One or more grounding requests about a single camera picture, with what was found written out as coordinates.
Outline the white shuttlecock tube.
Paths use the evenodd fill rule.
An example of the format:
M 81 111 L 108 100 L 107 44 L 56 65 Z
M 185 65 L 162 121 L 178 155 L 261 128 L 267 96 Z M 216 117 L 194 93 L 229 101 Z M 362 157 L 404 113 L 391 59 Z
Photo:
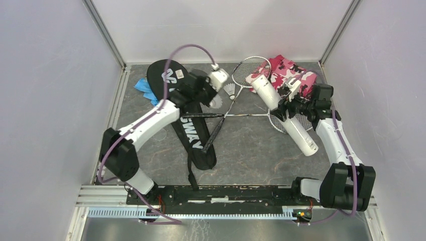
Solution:
M 278 109 L 278 103 L 282 99 L 267 78 L 264 75 L 260 75 L 258 78 L 251 81 L 251 85 L 269 108 L 270 114 L 273 115 L 272 112 L 277 110 L 278 116 L 282 116 L 283 120 L 276 117 L 278 123 L 284 127 L 302 153 L 305 156 L 315 154 L 318 151 L 318 146 L 297 118 L 290 118 L 286 112 L 282 112 Z

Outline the shuttlecock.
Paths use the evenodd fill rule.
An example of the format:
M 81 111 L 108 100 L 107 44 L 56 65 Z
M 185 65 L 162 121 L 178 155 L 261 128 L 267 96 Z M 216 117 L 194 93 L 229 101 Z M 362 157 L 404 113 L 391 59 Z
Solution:
M 221 108 L 223 105 L 223 99 L 221 98 L 221 96 L 218 94 L 216 95 L 210 102 L 209 106 L 213 109 L 219 109 Z
M 235 99 L 235 89 L 236 89 L 236 85 L 234 83 L 226 84 L 223 87 L 223 90 L 227 93 L 227 95 L 229 96 L 231 100 Z

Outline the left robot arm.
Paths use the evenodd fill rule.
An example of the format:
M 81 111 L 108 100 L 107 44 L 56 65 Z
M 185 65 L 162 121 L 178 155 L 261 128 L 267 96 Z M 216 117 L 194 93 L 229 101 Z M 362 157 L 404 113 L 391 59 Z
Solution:
M 144 116 L 117 130 L 107 129 L 102 138 L 99 161 L 119 180 L 139 192 L 139 199 L 153 204 L 158 198 L 156 183 L 141 169 L 137 152 L 157 132 L 178 121 L 187 105 L 209 105 L 222 89 L 228 74 L 217 65 L 206 74 L 198 70 L 176 75 L 166 68 L 162 73 L 147 73 L 151 87 L 160 85 L 159 103 Z

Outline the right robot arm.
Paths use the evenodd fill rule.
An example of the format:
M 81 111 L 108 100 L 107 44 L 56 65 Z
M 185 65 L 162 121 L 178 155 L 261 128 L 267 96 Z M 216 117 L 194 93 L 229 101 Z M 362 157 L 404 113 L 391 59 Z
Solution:
M 296 114 L 307 117 L 320 137 L 330 161 L 323 180 L 298 177 L 290 199 L 297 205 L 310 197 L 325 208 L 348 210 L 350 214 L 365 211 L 369 205 L 376 172 L 356 156 L 344 133 L 340 114 L 332 106 L 334 88 L 328 84 L 314 84 L 308 98 L 291 87 L 279 91 L 282 99 L 273 115 L 288 121 Z

